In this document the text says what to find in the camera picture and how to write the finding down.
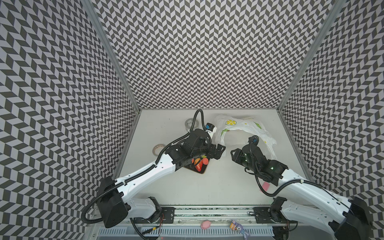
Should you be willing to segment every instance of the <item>white plastic bag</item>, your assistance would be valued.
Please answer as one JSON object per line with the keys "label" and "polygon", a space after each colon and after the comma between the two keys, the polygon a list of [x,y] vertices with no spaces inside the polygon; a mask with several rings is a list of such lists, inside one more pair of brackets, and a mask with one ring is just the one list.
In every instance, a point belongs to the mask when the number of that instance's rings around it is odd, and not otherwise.
{"label": "white plastic bag", "polygon": [[[276,140],[272,138],[269,132],[265,129],[264,125],[255,117],[246,117],[244,119],[237,119],[227,115],[218,115],[215,118],[215,126],[217,127],[215,142],[225,146],[224,137],[226,132],[231,130],[243,130],[257,135],[265,143],[268,151],[270,152],[271,159],[277,159],[273,150],[276,145]],[[244,139],[238,144],[248,144],[248,139]]]}

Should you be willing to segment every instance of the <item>purple plush toy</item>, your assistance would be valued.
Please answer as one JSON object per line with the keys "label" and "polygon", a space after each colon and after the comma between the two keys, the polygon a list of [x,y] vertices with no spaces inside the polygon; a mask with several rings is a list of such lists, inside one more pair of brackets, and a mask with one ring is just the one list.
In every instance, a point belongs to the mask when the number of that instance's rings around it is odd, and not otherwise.
{"label": "purple plush toy", "polygon": [[244,230],[243,226],[240,223],[237,223],[235,220],[232,220],[231,225],[229,226],[233,231],[238,231],[243,234],[244,240],[247,240],[250,234]]}

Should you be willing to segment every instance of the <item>chevron patterned wall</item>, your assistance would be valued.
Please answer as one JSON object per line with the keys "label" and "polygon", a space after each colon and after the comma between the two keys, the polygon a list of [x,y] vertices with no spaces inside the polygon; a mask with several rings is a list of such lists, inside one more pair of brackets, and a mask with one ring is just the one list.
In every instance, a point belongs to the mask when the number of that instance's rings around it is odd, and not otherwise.
{"label": "chevron patterned wall", "polygon": [[0,239],[81,239],[133,117],[78,0],[0,1]]}
{"label": "chevron patterned wall", "polygon": [[92,1],[140,108],[266,108],[334,0]]}
{"label": "chevron patterned wall", "polygon": [[351,0],[283,114],[318,183],[366,200],[384,239],[384,2]]}

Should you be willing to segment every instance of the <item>ventilation grille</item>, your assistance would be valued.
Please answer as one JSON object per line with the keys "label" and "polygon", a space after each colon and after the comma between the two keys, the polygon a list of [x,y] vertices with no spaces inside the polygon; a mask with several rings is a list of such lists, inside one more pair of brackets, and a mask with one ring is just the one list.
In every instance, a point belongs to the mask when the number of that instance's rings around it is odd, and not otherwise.
{"label": "ventilation grille", "polygon": [[111,235],[125,235],[127,232],[127,227],[111,227],[111,228],[105,228],[101,227],[99,230],[99,236],[111,236]]}
{"label": "ventilation grille", "polygon": [[[255,226],[244,228],[250,233],[251,236],[274,236],[272,227]],[[183,226],[183,227],[161,227],[156,229],[145,236],[159,236],[162,237],[237,237],[242,234],[232,231],[229,226],[212,226],[208,229],[201,229],[200,226]]]}
{"label": "ventilation grille", "polygon": [[[152,227],[139,227],[139,231],[143,232]],[[272,227],[269,226],[245,226],[245,230],[252,237],[274,236]],[[242,234],[232,231],[229,226],[211,226],[208,229],[201,229],[200,226],[162,226],[145,236],[147,237],[238,237]],[[101,227],[99,237],[138,237],[132,226],[129,227]]]}

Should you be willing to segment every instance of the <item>red wire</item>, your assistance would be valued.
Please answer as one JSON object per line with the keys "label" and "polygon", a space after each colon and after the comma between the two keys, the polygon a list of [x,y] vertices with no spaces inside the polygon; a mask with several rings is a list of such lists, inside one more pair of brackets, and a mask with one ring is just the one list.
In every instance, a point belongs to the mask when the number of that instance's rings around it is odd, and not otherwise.
{"label": "red wire", "polygon": [[160,228],[161,228],[161,224],[163,223],[163,220],[164,220],[164,214],[163,214],[163,218],[160,220],[160,226],[159,226],[159,234],[160,234]]}

